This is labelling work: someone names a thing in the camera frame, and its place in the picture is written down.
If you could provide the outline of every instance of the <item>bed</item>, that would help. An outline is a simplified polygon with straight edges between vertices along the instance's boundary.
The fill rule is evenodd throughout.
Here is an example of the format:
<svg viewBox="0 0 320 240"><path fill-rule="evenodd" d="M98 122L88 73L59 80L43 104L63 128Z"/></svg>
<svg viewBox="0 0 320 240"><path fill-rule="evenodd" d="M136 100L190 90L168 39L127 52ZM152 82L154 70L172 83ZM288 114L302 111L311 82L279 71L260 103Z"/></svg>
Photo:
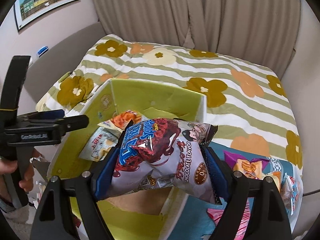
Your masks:
<svg viewBox="0 0 320 240"><path fill-rule="evenodd" d="M66 116L77 115L110 78L160 82L205 94L206 122L218 125L214 143L251 153L250 158L263 156L272 171L281 170L281 180L288 173L299 182L300 197L290 216L293 230L303 192L302 149L286 93L272 70L209 51L129 42L109 34L87 51L74 71L55 82L36 110L64 109Z"/></svg>

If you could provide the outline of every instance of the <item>blue object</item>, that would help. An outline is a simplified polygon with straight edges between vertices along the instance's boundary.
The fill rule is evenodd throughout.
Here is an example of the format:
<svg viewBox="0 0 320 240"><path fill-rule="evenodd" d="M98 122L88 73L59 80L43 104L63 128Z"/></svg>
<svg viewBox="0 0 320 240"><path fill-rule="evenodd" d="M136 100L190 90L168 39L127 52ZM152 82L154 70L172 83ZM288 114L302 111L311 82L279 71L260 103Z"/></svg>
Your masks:
<svg viewBox="0 0 320 240"><path fill-rule="evenodd" d="M207 148L204 150L204 153L212 188L214 188L219 197L229 199L228 184L222 171Z"/></svg>
<svg viewBox="0 0 320 240"><path fill-rule="evenodd" d="M41 49L38 50L37 55L38 57L41 57L44 53L46 53L49 50L48 46L44 46Z"/></svg>
<svg viewBox="0 0 320 240"><path fill-rule="evenodd" d="M62 109L40 112L40 119L43 119L43 120L54 120L54 119L63 118L63 117L64 117L64 111Z"/></svg>
<svg viewBox="0 0 320 240"><path fill-rule="evenodd" d="M116 148L97 179L96 191L94 193L94 196L97 200L104 200L107 198L107 191L111 184L112 175L116 166L118 155L119 148Z"/></svg>

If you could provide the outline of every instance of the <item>human hand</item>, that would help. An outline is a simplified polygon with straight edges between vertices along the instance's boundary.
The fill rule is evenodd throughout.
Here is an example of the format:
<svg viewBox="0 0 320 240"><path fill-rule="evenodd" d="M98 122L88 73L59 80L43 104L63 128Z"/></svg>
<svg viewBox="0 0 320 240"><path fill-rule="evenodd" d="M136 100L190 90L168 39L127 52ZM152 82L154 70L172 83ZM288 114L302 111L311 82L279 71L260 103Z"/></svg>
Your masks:
<svg viewBox="0 0 320 240"><path fill-rule="evenodd" d="M37 158L40 156L40 153L34 149L32 153L32 157ZM7 191L7 187L5 185L3 174L13 173L18 167L17 161L8 161L5 159L0 160L0 197L5 199L8 202L11 202L11 197ZM33 170L33 166L29 165L27 171L24 174L23 180L19 182L19 186L24 189L24 191L29 192L33 189L33 176L35 172Z"/></svg>

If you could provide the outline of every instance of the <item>chocolate flavor snack bag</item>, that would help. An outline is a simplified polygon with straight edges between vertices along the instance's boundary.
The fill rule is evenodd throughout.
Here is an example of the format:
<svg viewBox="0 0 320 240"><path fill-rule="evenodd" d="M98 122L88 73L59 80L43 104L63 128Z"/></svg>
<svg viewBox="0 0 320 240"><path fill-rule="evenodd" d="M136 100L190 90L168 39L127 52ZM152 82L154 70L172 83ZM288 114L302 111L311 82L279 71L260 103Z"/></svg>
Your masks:
<svg viewBox="0 0 320 240"><path fill-rule="evenodd" d="M166 118L128 127L116 161L108 197L171 187L209 203L216 197L200 151L218 127Z"/></svg>

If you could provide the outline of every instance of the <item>metal screw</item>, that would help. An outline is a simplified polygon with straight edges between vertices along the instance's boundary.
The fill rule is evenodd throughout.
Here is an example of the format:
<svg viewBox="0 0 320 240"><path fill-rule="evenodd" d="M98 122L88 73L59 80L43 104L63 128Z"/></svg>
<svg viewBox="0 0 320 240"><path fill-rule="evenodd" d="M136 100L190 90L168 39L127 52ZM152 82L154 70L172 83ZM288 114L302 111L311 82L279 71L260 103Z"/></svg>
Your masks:
<svg viewBox="0 0 320 240"><path fill-rule="evenodd" d="M89 177L91 175L91 172L90 171L84 171L84 172L82 172L81 175L82 175L82 177L87 178L87 177Z"/></svg>
<svg viewBox="0 0 320 240"><path fill-rule="evenodd" d="M58 176L52 176L50 181L51 182L56 182L58 180Z"/></svg>
<svg viewBox="0 0 320 240"><path fill-rule="evenodd" d="M271 178L270 176L266 176L266 182L268 183L273 182L273 178Z"/></svg>
<svg viewBox="0 0 320 240"><path fill-rule="evenodd" d="M233 175L237 178L240 178L242 176L242 173L240 171L235 171Z"/></svg>

